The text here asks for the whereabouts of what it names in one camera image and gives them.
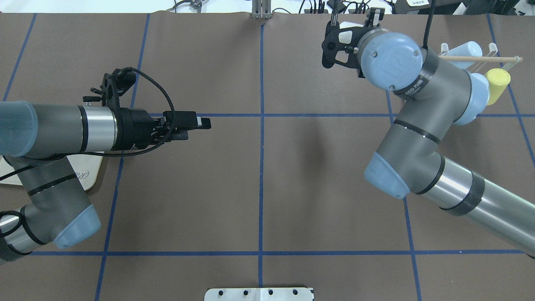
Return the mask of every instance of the yellow cup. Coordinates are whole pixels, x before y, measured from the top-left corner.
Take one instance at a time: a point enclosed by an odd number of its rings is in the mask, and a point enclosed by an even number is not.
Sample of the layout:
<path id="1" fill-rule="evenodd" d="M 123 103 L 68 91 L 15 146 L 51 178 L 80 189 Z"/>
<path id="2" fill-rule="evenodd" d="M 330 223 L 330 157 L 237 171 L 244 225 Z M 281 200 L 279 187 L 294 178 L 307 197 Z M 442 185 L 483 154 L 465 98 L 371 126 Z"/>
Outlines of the yellow cup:
<path id="1" fill-rule="evenodd" d="M 487 106 L 490 106 L 496 103 L 500 95 L 505 91 L 505 88 L 511 82 L 511 75 L 504 69 L 494 68 L 485 73 L 485 77 L 488 80 L 488 89 L 490 90 Z"/>

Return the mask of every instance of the robotic arm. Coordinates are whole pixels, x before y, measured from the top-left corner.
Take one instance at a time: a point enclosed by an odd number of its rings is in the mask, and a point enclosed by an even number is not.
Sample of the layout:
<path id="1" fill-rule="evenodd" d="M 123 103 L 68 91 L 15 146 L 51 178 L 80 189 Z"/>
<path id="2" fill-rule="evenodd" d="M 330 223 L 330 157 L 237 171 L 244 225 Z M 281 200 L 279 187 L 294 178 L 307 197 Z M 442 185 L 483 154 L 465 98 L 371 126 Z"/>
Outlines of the robotic arm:
<path id="1" fill-rule="evenodd" d="M 535 255 L 535 205 L 437 153 L 452 124 L 465 125 L 487 105 L 488 81 L 419 47 L 410 37 L 379 26 L 372 8 L 364 25 L 336 19 L 327 24 L 322 64 L 359 70 L 375 86 L 393 91 L 405 105 L 364 175 L 402 199 L 420 194 L 444 211 L 465 216 L 531 256 Z M 346 62 L 336 59 L 339 51 Z"/>
<path id="2" fill-rule="evenodd" d="M 171 110 L 163 112 L 163 117 L 120 107 L 119 97 L 134 85 L 136 73 L 166 97 Z M 165 90 L 134 68 L 105 74 L 101 89 L 91 91 L 98 96 L 84 97 L 85 106 L 0 103 L 0 154 L 19 174 L 32 201 L 17 210 L 0 212 L 0 265 L 50 242 L 68 248 L 100 228 L 96 210 L 66 155 L 138 155 L 172 140 L 187 140 L 189 130 L 211 128 L 208 118 L 175 111 Z M 101 106 L 91 106 L 95 102 Z M 94 153 L 139 149 L 145 150 Z"/>

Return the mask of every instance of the white cutting board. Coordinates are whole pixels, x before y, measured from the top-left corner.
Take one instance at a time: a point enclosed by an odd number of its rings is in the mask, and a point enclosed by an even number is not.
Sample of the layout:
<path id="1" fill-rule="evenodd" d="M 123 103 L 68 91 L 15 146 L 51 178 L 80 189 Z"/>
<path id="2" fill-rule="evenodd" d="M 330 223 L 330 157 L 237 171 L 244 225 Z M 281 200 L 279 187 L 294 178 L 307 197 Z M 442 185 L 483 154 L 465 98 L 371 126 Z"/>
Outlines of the white cutting board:
<path id="1" fill-rule="evenodd" d="M 102 163 L 102 157 L 90 156 L 90 155 L 70 155 L 67 159 L 72 165 L 74 172 L 78 176 L 78 180 L 82 184 L 84 190 L 88 190 L 97 181 L 98 170 Z M 0 176 L 9 174 L 13 171 L 13 168 L 5 162 L 4 158 L 0 156 Z M 12 176 L 3 181 L 0 184 L 9 185 L 22 185 L 18 176 Z"/>

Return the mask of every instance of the white plate with holes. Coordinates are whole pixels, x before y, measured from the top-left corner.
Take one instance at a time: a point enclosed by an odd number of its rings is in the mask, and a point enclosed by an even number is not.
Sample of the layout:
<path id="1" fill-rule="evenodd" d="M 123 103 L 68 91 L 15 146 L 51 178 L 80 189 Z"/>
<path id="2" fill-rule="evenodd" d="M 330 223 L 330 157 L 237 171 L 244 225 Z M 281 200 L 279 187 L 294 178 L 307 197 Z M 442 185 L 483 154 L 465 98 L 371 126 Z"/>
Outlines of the white plate with holes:
<path id="1" fill-rule="evenodd" d="M 90 155 L 70 155 L 67 159 L 72 165 L 74 172 L 78 176 L 78 180 L 82 184 L 84 190 L 88 190 L 97 181 L 98 170 L 102 163 L 102 157 L 90 156 Z M 13 168 L 0 156 L 0 176 L 9 174 L 13 171 Z M 18 176 L 12 176 L 3 181 L 0 184 L 9 185 L 22 185 Z"/>
<path id="2" fill-rule="evenodd" d="M 209 289 L 204 301 L 314 301 L 312 288 Z"/>

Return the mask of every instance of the blue plastic cap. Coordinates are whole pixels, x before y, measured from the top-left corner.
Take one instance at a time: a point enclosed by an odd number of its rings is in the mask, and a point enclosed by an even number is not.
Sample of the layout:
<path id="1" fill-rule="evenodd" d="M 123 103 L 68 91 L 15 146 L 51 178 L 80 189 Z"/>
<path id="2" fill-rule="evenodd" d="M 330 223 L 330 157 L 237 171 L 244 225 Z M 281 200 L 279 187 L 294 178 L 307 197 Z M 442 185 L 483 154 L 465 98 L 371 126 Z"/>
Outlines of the blue plastic cap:
<path id="1" fill-rule="evenodd" d="M 470 100 L 463 115 L 453 123 L 455 125 L 469 124 L 476 119 L 477 115 L 483 112 L 487 106 L 490 97 L 488 80 L 484 75 L 472 73 L 470 79 L 472 80 L 472 94 L 470 94 Z"/>
<path id="2" fill-rule="evenodd" d="M 27 101 L 0 102 L 0 155 L 20 157 L 37 138 L 37 113 Z"/>
<path id="3" fill-rule="evenodd" d="M 364 76 L 384 90 L 401 90 L 416 80 L 422 69 L 420 47 L 409 36 L 385 33 L 364 48 L 361 68 Z"/>
<path id="4" fill-rule="evenodd" d="M 478 43 L 474 41 L 466 42 L 462 45 L 459 45 L 446 54 L 447 56 L 483 56 L 483 51 Z M 457 68 L 466 69 L 474 64 L 474 62 L 450 62 L 455 65 Z"/>
<path id="5" fill-rule="evenodd" d="M 410 192 L 405 181 L 378 153 L 373 153 L 373 158 L 366 167 L 364 177 L 373 186 L 397 199 L 406 197 Z"/>
<path id="6" fill-rule="evenodd" d="M 66 249 L 95 234 L 100 226 L 97 211 L 91 204 L 59 233 L 54 243 L 58 248 Z"/>

